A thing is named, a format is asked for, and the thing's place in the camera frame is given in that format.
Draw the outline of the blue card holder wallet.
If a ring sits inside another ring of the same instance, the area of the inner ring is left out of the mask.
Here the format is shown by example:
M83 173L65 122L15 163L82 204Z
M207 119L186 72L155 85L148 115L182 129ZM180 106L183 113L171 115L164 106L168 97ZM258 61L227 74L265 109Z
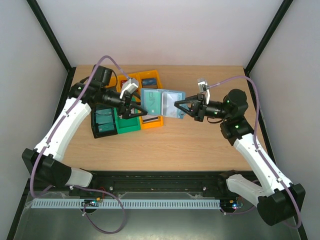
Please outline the blue card holder wallet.
M178 117L178 109L174 106L174 103L176 101L184 100L186 98L186 93L168 89L157 90L161 91L161 114L156 116L183 119L183 117Z

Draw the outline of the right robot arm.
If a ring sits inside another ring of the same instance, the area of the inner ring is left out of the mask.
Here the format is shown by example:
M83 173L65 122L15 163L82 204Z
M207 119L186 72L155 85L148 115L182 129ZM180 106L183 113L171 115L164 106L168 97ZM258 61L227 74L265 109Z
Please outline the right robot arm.
M258 183L253 183L235 170L222 173L218 183L222 195L236 193L245 198L269 226L286 223L294 216L298 217L295 228L301 226L306 191L279 170L259 143L256 130L244 116L249 106L244 91L232 89L222 102L208 100L199 93L176 101L174 106L198 122L205 117L217 119L223 137L244 157L257 177Z

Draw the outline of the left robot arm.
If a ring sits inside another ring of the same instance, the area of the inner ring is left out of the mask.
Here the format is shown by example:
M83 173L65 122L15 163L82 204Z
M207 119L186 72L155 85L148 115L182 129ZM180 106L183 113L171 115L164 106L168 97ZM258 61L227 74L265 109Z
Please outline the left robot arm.
M147 111L132 100L139 81L127 76L121 91L107 86L114 71L95 65L91 75L75 83L68 93L64 107L45 137L34 147L26 148L22 159L30 170L30 185L36 179L54 187L88 187L93 174L87 170L70 167L63 163L67 147L82 121L97 104L115 108L123 119L144 116Z

